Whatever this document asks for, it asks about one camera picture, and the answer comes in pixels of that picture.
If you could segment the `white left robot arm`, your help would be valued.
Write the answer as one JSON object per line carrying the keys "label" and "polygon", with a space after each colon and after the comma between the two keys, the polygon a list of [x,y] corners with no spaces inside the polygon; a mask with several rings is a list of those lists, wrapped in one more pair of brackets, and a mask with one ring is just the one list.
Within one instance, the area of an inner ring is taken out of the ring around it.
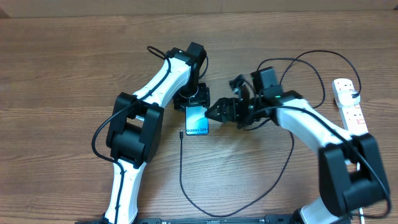
{"label": "white left robot arm", "polygon": [[120,93],[108,126],[106,145],[114,166],[113,188],[107,211],[99,223],[133,223],[144,169],[159,147],[164,109],[173,101],[176,110],[208,108],[210,89],[200,83],[202,65],[208,65],[204,46],[192,42],[187,50],[166,53],[148,46],[164,64],[152,80],[133,94]]}

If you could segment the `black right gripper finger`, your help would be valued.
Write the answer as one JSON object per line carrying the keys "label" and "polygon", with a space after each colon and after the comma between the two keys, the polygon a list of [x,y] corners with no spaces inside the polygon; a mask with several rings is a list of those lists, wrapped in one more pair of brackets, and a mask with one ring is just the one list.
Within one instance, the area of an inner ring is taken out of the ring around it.
{"label": "black right gripper finger", "polygon": [[209,108],[209,112],[225,112],[229,105],[228,98],[220,98],[218,99],[213,106]]}
{"label": "black right gripper finger", "polygon": [[214,121],[218,121],[218,122],[221,122],[221,123],[226,123],[227,122],[225,114],[222,111],[220,111],[219,109],[217,109],[217,108],[213,108],[213,109],[209,108],[205,112],[205,116],[208,119],[212,119]]}

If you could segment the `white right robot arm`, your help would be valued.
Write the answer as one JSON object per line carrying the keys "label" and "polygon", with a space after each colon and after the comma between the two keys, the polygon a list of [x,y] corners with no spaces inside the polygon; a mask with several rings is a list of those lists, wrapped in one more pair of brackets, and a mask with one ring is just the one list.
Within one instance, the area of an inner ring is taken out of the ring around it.
{"label": "white right robot arm", "polygon": [[315,111],[296,91],[284,91],[274,75],[252,75],[250,98],[238,76],[235,98],[220,98],[206,117],[243,128],[268,118],[304,142],[318,157],[319,198],[296,210],[290,223],[348,223],[353,211],[391,197],[376,139],[340,128]]}

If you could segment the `Samsung Galaxy smartphone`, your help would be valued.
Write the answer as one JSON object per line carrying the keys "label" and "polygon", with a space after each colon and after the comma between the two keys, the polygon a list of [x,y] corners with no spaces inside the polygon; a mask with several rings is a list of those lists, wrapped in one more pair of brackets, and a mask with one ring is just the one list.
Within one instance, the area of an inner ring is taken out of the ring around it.
{"label": "Samsung Galaxy smartphone", "polygon": [[206,135],[209,133],[209,122],[205,116],[207,108],[191,106],[185,110],[185,131],[189,136]]}

